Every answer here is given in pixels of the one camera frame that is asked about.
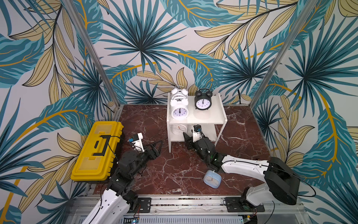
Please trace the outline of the white square alarm clock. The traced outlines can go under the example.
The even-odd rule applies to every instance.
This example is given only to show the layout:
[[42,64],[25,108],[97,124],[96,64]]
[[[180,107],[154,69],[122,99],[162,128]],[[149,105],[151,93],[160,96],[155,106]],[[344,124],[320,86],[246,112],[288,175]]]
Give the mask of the white square alarm clock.
[[183,133],[187,132],[187,125],[183,125],[183,124],[173,124],[172,125],[172,129],[171,129],[172,133],[176,136],[182,136]]

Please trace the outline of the white matte twin-bell alarm clock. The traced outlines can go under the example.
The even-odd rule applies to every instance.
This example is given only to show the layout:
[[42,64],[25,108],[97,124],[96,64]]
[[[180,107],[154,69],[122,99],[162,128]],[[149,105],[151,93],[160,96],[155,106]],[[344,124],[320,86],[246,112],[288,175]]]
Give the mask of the white matte twin-bell alarm clock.
[[171,117],[175,120],[184,120],[189,116],[188,99],[183,96],[173,97],[170,100]]

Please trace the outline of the white chrome twin-bell alarm clock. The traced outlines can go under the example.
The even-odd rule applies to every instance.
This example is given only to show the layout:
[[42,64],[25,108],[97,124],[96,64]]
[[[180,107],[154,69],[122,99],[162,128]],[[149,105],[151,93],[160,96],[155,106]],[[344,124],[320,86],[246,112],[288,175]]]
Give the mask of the white chrome twin-bell alarm clock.
[[174,87],[171,90],[171,95],[170,104],[172,106],[177,104],[188,105],[188,90]]

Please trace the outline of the black twin-bell alarm clock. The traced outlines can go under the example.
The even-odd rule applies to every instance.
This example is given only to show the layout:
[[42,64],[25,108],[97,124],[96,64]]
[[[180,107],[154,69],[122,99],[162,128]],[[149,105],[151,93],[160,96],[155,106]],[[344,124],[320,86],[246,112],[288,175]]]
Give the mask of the black twin-bell alarm clock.
[[208,110],[212,106],[213,92],[209,88],[200,88],[195,92],[194,105],[197,110]]

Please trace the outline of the light blue square alarm clock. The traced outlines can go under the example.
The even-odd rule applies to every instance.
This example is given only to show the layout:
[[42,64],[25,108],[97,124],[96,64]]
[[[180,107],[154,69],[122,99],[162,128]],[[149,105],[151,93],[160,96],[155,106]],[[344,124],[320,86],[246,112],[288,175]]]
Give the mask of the light blue square alarm clock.
[[220,186],[221,181],[222,181],[221,175],[219,175],[218,173],[212,170],[208,170],[203,178],[203,182],[209,187],[214,189],[217,189]]

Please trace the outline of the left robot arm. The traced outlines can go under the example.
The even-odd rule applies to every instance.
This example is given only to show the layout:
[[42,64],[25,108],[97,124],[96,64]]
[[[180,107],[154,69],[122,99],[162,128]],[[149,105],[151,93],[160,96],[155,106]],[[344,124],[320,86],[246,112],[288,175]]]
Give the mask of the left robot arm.
[[117,224],[122,216],[134,211],[138,205],[138,194],[131,190],[135,177],[144,171],[150,160],[160,156],[163,141],[123,153],[114,174],[103,191],[99,202],[89,213],[84,224]]

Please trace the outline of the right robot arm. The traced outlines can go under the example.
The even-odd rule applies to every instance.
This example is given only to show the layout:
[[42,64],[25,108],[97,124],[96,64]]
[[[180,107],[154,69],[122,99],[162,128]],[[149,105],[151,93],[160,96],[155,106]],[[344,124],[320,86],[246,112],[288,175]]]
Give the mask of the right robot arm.
[[298,175],[281,159],[249,160],[219,153],[208,137],[195,133],[189,136],[183,133],[188,150],[194,150],[208,167],[204,182],[212,188],[221,184],[221,174],[238,174],[260,180],[262,184],[246,187],[240,197],[240,203],[251,208],[274,199],[295,205],[300,180]]

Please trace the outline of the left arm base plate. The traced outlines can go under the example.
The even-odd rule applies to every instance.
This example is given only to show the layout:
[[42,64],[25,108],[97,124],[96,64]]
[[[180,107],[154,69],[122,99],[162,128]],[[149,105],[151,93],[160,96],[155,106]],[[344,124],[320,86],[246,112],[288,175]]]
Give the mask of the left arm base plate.
[[134,204],[131,213],[150,213],[152,206],[152,198],[151,197],[139,197]]

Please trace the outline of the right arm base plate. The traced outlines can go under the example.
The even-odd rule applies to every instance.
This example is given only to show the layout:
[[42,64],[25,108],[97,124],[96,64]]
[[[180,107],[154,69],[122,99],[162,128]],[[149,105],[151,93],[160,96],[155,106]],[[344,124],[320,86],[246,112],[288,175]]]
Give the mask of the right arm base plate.
[[228,212],[265,212],[265,208],[262,204],[254,206],[244,199],[241,200],[240,197],[225,197],[223,200],[223,204],[226,206]]

